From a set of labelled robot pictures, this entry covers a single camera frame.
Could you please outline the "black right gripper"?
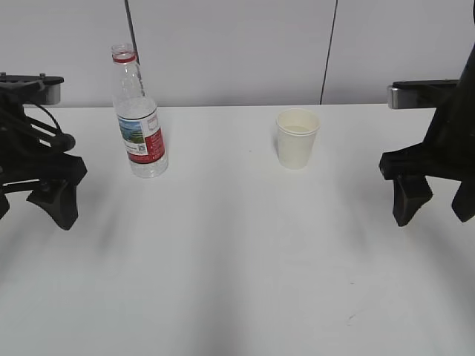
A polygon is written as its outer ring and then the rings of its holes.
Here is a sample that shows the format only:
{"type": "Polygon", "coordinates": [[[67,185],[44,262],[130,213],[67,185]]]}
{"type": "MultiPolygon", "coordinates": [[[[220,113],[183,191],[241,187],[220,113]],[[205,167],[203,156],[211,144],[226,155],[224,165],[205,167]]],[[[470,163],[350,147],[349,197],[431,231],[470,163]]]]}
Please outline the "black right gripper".
{"type": "Polygon", "coordinates": [[[379,169],[393,179],[393,216],[406,226],[433,197],[425,176],[460,181],[452,202],[465,223],[475,215],[474,185],[474,52],[458,81],[397,82],[398,89],[416,89],[436,108],[422,142],[385,152],[379,169]]]}

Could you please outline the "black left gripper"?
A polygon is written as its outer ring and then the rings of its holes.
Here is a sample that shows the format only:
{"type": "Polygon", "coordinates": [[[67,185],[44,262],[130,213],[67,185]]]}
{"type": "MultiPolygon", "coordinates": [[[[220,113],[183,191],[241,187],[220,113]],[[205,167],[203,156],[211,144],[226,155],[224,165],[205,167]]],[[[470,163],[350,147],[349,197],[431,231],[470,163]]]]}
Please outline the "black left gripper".
{"type": "Polygon", "coordinates": [[[4,193],[32,191],[27,201],[69,231],[79,216],[76,191],[87,168],[68,153],[76,140],[46,107],[1,92],[0,219],[10,209],[4,193]]]}

